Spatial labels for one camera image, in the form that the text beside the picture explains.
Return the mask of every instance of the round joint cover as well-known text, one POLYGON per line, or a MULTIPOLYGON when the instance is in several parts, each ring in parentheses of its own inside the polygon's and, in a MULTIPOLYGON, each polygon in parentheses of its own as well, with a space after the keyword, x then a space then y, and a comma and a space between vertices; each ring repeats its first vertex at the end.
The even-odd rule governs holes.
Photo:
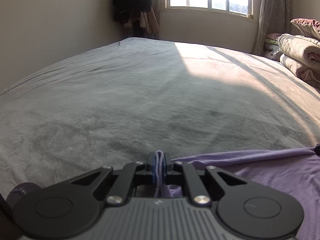
POLYGON ((44 218, 59 218, 72 210, 73 204, 63 197, 51 197, 40 200, 36 204, 36 212, 44 218))
POLYGON ((273 199, 255 197, 244 203, 244 210, 256 218, 272 218, 280 213, 281 206, 273 199))
POLYGON ((243 236, 287 237, 303 221, 303 209, 293 197, 262 185, 233 186, 217 206, 221 221, 243 236))

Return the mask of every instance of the white wall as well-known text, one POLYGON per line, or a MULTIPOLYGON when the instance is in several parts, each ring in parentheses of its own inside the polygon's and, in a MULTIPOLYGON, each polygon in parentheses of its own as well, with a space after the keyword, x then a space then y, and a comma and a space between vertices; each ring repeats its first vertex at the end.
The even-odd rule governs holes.
POLYGON ((203 10, 162 9, 161 40, 199 43, 250 53, 257 32, 260 0, 254 0, 254 20, 203 10))
POLYGON ((0 91, 33 72, 124 38, 112 0, 0 0, 0 91))
MULTIPOLYGON (((320 21, 320 0, 291 0, 291 18, 306 18, 320 21)), ((301 32, 291 25, 292 34, 301 35, 301 32)))

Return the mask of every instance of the pink pillow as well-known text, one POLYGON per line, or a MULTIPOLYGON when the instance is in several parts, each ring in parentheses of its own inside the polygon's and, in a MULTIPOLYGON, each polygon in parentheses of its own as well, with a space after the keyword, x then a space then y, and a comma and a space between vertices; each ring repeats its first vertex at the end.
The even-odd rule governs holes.
POLYGON ((301 31, 303 36, 320 40, 320 22, 309 19, 293 19, 291 23, 301 31))
POLYGON ((270 33, 266 35, 266 38, 272 39, 274 41, 278 41, 278 38, 281 36, 281 33, 270 33))

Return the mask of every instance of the folded blanket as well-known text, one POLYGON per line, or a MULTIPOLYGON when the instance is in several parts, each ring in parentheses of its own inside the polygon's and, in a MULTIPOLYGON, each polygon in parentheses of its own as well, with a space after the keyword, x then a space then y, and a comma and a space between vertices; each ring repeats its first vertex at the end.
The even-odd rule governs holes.
POLYGON ((266 58, 280 61, 280 57, 283 53, 282 53, 279 46, 265 43, 264 47, 265 47, 265 49, 268 50, 267 52, 264 53, 264 55, 269 53, 269 55, 267 55, 267 57, 265 56, 266 58))
POLYGON ((305 83, 310 86, 320 88, 320 71, 310 69, 303 63, 285 54, 282 54, 280 57, 280 62, 305 83))
POLYGON ((320 47, 314 43, 290 34, 283 34, 278 39, 281 51, 298 60, 305 66, 320 71, 320 47))
POLYGON ((315 44, 318 47, 320 47, 320 40, 317 40, 317 39, 314 39, 314 38, 308 38, 308 37, 305 37, 305 36, 302 36, 302 35, 296 35, 296 37, 302 38, 302 39, 304 39, 306 41, 310 41, 313 44, 315 44))

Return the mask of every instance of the gray ridged surface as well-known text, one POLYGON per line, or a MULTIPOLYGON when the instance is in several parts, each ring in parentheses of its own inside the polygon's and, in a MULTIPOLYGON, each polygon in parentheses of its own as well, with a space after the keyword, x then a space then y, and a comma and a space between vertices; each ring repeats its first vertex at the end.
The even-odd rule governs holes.
POLYGON ((132 198, 106 209, 97 224, 71 239, 243 240, 222 228, 209 208, 191 206, 185 198, 132 198))

